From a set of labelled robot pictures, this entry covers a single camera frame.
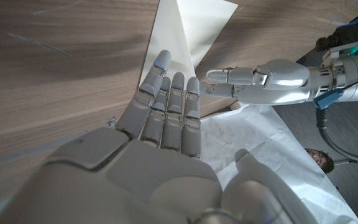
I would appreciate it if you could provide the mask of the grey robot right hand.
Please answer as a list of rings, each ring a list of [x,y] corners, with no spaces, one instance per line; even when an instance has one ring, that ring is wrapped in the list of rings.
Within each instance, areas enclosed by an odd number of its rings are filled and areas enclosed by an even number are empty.
[[[200,88],[166,77],[161,51],[115,127],[54,151],[0,223],[315,223],[292,189],[248,150],[223,187],[201,157]]]

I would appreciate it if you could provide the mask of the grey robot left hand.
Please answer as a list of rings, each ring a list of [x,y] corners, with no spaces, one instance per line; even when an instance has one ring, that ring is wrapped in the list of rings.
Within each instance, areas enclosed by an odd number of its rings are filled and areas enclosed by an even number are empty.
[[[290,105],[313,101],[320,109],[343,101],[358,101],[358,55],[325,67],[306,67],[287,59],[257,68],[221,68],[206,74],[202,95],[235,98],[250,105]]]

